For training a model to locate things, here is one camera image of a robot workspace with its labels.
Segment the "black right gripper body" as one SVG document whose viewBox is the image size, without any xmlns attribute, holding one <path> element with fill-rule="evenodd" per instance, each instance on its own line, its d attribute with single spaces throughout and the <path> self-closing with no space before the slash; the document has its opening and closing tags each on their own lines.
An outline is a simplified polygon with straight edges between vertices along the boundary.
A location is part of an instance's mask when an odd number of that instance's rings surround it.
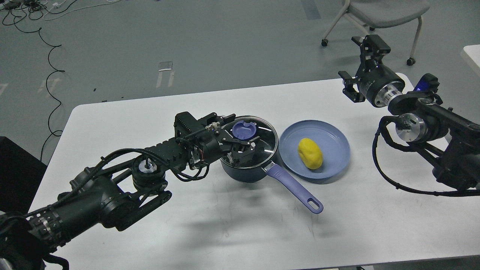
<svg viewBox="0 0 480 270">
<path fill-rule="evenodd" d="M 355 78 L 359 92 L 377 108 L 388 106 L 405 88 L 402 78 L 389 67 L 374 60 L 362 61 Z"/>
</svg>

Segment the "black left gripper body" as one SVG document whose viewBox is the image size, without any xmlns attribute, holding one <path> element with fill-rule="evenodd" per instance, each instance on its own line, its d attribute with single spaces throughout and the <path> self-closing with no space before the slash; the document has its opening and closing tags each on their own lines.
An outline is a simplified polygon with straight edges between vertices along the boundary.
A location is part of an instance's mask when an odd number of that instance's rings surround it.
<svg viewBox="0 0 480 270">
<path fill-rule="evenodd" d="M 231 152 L 233 139 L 223 128 L 216 130 L 216 116 L 214 112 L 199 119 L 189 112 L 175 116 L 175 138 L 186 150 L 189 165 L 208 165 Z"/>
</svg>

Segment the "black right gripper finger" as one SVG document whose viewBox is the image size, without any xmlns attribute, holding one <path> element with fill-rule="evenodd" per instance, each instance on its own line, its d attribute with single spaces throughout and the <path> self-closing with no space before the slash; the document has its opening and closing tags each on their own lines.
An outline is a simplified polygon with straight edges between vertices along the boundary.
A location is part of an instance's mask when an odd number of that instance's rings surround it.
<svg viewBox="0 0 480 270">
<path fill-rule="evenodd" d="M 359 80 L 352 77 L 347 71 L 339 71 L 338 75 L 343 80 L 343 94 L 354 103 L 365 102 L 365 96 L 354 88 Z"/>
<path fill-rule="evenodd" d="M 360 63 L 366 64 L 372 60 L 375 64 L 382 64 L 382 59 L 391 53 L 391 47 L 377 34 L 365 37 L 353 36 L 351 40 L 360 47 Z"/>
</svg>

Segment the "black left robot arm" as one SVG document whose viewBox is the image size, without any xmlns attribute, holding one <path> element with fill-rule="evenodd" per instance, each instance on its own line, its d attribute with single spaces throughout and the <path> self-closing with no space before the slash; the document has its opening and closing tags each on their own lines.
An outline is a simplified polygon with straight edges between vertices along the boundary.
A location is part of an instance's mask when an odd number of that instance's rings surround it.
<svg viewBox="0 0 480 270">
<path fill-rule="evenodd" d="M 9 270 L 42 270 L 44 263 L 69 269 L 54 256 L 96 224 L 124 231 L 172 197 L 166 172 L 183 181 L 204 179 L 210 164 L 230 155 L 235 165 L 254 155 L 260 140 L 257 127 L 235 114 L 211 113 L 196 119 L 178 113 L 174 137 L 147 148 L 119 149 L 94 167 L 86 167 L 71 182 L 72 190 L 28 214 L 1 215 L 1 264 Z"/>
</svg>

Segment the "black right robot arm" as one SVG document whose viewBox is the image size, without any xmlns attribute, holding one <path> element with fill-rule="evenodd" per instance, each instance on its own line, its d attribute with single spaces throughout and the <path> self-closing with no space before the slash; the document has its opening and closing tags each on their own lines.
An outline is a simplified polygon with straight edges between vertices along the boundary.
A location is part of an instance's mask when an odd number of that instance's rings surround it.
<svg viewBox="0 0 480 270">
<path fill-rule="evenodd" d="M 381 176 L 395 188 L 424 195 L 474 197 L 479 192 L 479 125 L 442 107 L 436 76 L 424 74 L 413 91 L 403 93 L 405 82 L 382 59 L 391 48 L 378 35 L 354 36 L 360 48 L 360 65 L 355 76 L 339 71 L 343 94 L 358 103 L 368 101 L 390 113 L 379 120 L 372 143 L 372 157 Z M 377 159 L 379 136 L 402 152 L 416 152 L 432 165 L 437 182 L 453 191 L 422 191 L 392 180 Z"/>
</svg>

